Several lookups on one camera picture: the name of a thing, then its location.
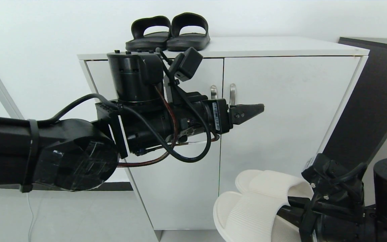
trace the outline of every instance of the white cabinet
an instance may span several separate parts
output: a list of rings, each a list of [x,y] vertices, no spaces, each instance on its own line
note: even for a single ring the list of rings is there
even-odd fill
[[[326,145],[355,86],[367,49],[302,37],[214,37],[201,54],[197,73],[180,87],[236,104],[264,103],[265,111],[235,125],[201,161],[168,157],[148,167],[130,168],[131,182],[155,230],[214,229],[212,209],[219,193],[235,190],[246,169],[300,175],[307,160]],[[174,58],[177,52],[166,52]],[[92,92],[116,98],[106,54],[78,55]],[[205,135],[189,138],[205,140]],[[194,157],[204,144],[176,147]],[[160,156],[130,154],[128,162]]]
[[[222,136],[220,193],[234,191],[243,170],[301,176],[318,152],[360,57],[226,58],[224,98],[264,103],[265,111]]]

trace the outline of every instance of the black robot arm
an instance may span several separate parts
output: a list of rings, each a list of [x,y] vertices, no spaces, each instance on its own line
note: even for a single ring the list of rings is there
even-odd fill
[[[323,242],[387,242],[387,159],[374,165],[376,204],[364,205],[360,163],[348,170],[324,154],[318,154],[302,176],[313,187],[313,199],[289,197],[278,215],[299,228],[302,242],[313,233]]]
[[[202,60],[193,48],[174,60],[159,49],[156,53],[115,51],[107,56],[118,99],[89,94],[42,121],[0,118],[0,184],[20,184],[22,192],[31,191],[34,183],[82,191],[101,185],[116,167],[151,165],[168,155],[197,162],[220,134],[264,111],[263,104],[230,107],[224,99],[208,99],[178,87],[179,80],[192,78]],[[162,59],[169,62],[169,69]],[[169,101],[164,98],[164,86]],[[97,121],[60,120],[91,98],[101,101],[96,104]],[[201,155],[184,157],[174,150],[200,133],[207,134]],[[166,152],[152,161],[119,163],[128,152],[144,155],[158,149]]]

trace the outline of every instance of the black slide sandal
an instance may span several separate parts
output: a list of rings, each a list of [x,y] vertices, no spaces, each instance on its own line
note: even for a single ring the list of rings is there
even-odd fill
[[[206,30],[206,33],[180,34],[180,30],[185,26],[200,26]],[[171,23],[171,38],[166,43],[167,50],[185,51],[189,47],[202,50],[209,42],[209,24],[204,17],[195,13],[185,12],[173,18]]]
[[[135,20],[131,26],[133,40],[126,42],[125,48],[128,51],[149,51],[157,47],[166,49],[166,41],[169,38],[168,32],[155,32],[144,35],[144,31],[153,26],[165,26],[170,28],[171,23],[165,16],[156,16],[152,18],[142,18]]]

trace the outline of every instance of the brown cable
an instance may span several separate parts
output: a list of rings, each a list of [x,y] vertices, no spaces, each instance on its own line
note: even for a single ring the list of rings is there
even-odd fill
[[[177,142],[177,133],[178,133],[178,129],[177,129],[177,120],[175,118],[175,115],[174,115],[174,112],[172,111],[171,107],[169,106],[168,102],[165,100],[164,96],[162,95],[162,93],[160,92],[159,88],[157,86],[155,86],[155,89],[156,91],[158,92],[159,94],[159,97],[161,98],[161,100],[163,101],[170,117],[171,117],[171,120],[172,120],[172,124],[173,124],[173,129],[174,129],[174,135],[173,135],[173,138],[172,138],[172,142],[171,142],[171,149],[174,148],[176,146],[176,142]],[[153,159],[151,161],[145,161],[145,162],[138,162],[138,163],[125,163],[125,162],[119,162],[117,164],[117,167],[141,167],[141,166],[146,166],[146,165],[151,165],[151,164],[156,164],[158,163],[159,161],[162,161],[163,159],[167,158],[167,156],[169,155],[168,152],[165,152],[163,155],[161,155],[160,157],[156,158],[156,159]]]

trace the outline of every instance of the black tape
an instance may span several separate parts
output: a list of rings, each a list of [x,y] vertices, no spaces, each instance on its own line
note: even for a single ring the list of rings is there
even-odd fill
[[[29,147],[28,161],[26,162],[25,177],[23,183],[20,184],[22,193],[32,191],[32,177],[34,176],[35,166],[37,164],[38,143],[40,140],[40,132],[38,130],[38,122],[34,119],[28,119],[31,128],[31,144]]]

